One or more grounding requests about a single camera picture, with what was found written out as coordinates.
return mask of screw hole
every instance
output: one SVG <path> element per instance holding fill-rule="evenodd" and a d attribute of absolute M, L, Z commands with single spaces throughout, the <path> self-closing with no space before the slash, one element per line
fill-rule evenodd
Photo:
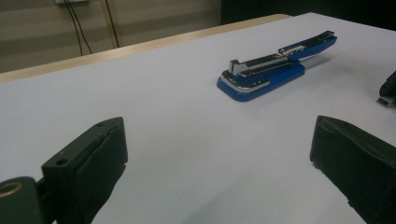
<path fill-rule="evenodd" d="M 56 162 L 57 165 L 65 165 L 67 164 L 67 159 L 62 159 Z"/>

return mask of blue stapler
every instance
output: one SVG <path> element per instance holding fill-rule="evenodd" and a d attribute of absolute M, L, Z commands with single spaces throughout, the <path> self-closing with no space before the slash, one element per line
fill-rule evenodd
<path fill-rule="evenodd" d="M 318 54 L 335 43 L 334 32 L 320 35 L 279 49 L 278 53 L 244 63 L 230 61 L 230 67 L 218 80 L 218 87 L 236 101 L 246 102 L 304 74 L 299 61 Z"/>

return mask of wall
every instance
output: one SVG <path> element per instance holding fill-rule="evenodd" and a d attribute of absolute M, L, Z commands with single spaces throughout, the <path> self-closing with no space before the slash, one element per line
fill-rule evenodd
<path fill-rule="evenodd" d="M 227 0 L 223 1 L 221 12 L 221 24 L 273 14 L 298 16 L 307 12 L 314 12 L 396 31 L 396 16 L 392 1 Z"/>
<path fill-rule="evenodd" d="M 95 53 L 216 26 L 219 2 L 90 0 L 74 9 Z M 0 22 L 0 73 L 80 56 L 69 12 L 54 0 L 1 0 Z"/>

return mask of white table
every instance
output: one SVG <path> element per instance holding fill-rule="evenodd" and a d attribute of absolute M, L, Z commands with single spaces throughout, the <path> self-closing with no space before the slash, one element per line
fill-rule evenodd
<path fill-rule="evenodd" d="M 216 87 L 230 60 L 326 30 L 336 44 L 285 86 L 247 103 Z M 130 160 L 95 224 L 363 223 L 309 151 L 318 115 L 396 146 L 396 110 L 376 102 L 395 40 L 308 13 L 0 84 L 0 180 L 38 180 L 49 157 L 122 116 Z"/>

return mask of cable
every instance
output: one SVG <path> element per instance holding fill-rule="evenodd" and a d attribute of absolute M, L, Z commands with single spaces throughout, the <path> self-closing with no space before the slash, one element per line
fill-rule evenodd
<path fill-rule="evenodd" d="M 77 24 L 78 24 L 79 30 L 81 31 L 82 38 L 84 39 L 85 44 L 87 45 L 88 49 L 90 50 L 90 53 L 92 53 L 92 50 L 91 50 L 91 48 L 90 48 L 90 45 L 88 44 L 88 41 L 87 41 L 87 39 L 85 38 L 84 32 L 82 31 L 81 24 L 79 23 L 77 14 L 76 14 L 76 12 L 74 11 L 73 6 L 70 4 L 70 1 L 69 1 L 69 0 L 66 0 L 66 1 L 68 2 L 70 8 L 72 9 L 73 14 L 74 14 L 75 17 L 76 17 Z"/>
<path fill-rule="evenodd" d="M 116 39 L 116 45 L 117 45 L 117 48 L 119 48 L 120 47 L 120 42 L 119 42 L 119 38 L 117 37 L 116 27 L 114 25 L 113 16 L 111 15 L 110 6 L 108 5 L 108 1 L 107 0 L 105 0 L 105 2 L 106 2 L 106 8 L 107 8 L 108 17 L 110 18 L 111 28 L 113 30 L 114 38 Z"/>
<path fill-rule="evenodd" d="M 67 4 L 66 0 L 64 0 L 64 3 L 66 4 L 67 10 L 69 11 L 69 14 L 70 14 L 70 17 L 72 18 L 72 21 L 73 21 L 73 23 L 74 23 L 74 25 L 75 25 L 76 35 L 77 35 L 78 44 L 79 44 L 79 52 L 80 52 L 80 54 L 81 54 L 81 56 L 82 56 L 81 41 L 79 40 L 79 35 L 78 35 L 78 30 L 77 30 L 76 22 L 75 22 L 75 20 L 74 20 L 73 14 L 72 14 L 72 12 L 70 11 L 70 7 L 69 7 L 69 5 Z"/>

